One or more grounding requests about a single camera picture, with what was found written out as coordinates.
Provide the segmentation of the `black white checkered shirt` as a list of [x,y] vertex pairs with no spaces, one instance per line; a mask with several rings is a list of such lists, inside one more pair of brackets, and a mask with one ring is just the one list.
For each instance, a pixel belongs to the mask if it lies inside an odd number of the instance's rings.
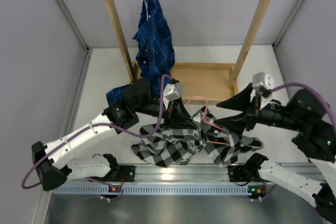
[[[216,118],[208,111],[208,118]],[[183,133],[186,129],[159,128],[148,138],[142,138],[140,143],[131,146],[132,152],[142,161],[159,167],[171,165],[187,165],[191,157],[202,150],[208,154],[215,165],[222,168],[238,161],[238,155],[255,152],[264,148],[263,142],[257,137],[239,136],[225,129],[217,140],[223,142],[232,137],[232,146],[208,145],[206,148],[197,146],[195,141],[187,140]]]

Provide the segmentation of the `pink wire hanger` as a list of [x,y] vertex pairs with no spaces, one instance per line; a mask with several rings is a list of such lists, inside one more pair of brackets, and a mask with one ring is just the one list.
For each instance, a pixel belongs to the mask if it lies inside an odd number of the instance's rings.
[[204,97],[195,96],[189,99],[187,104],[189,104],[192,100],[200,98],[206,102],[204,108],[196,112],[192,117],[192,123],[196,123],[195,130],[183,130],[183,133],[188,133],[185,135],[187,140],[195,141],[197,146],[201,146],[206,148],[208,145],[218,145],[218,146],[225,146],[231,147],[232,140],[231,136],[229,135],[228,140],[224,140],[223,142],[218,141],[217,139],[220,137],[218,136],[221,133],[224,133],[225,129],[214,124],[211,118],[208,118],[208,101]]

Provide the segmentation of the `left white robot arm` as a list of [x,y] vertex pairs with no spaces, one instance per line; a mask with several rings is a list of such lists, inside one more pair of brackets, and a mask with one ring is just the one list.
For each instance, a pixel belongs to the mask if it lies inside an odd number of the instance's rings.
[[105,139],[121,133],[148,138],[160,129],[196,130],[183,105],[180,82],[165,74],[159,90],[159,97],[153,98],[149,84],[136,79],[124,87],[120,100],[109,99],[109,106],[85,126],[58,140],[33,144],[32,170],[43,190],[51,191],[69,180],[86,177],[109,182],[117,179],[120,166],[112,154],[79,157]]

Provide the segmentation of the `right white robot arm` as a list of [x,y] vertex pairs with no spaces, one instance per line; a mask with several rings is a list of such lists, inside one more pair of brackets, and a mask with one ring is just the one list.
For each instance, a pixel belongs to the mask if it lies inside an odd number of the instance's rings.
[[317,181],[291,172],[255,153],[237,173],[251,182],[266,180],[301,197],[329,223],[335,223],[335,115],[325,99],[303,83],[273,89],[254,88],[250,83],[237,95],[217,103],[217,107],[238,111],[236,116],[215,120],[241,135],[256,124],[296,131],[294,145],[320,171]]

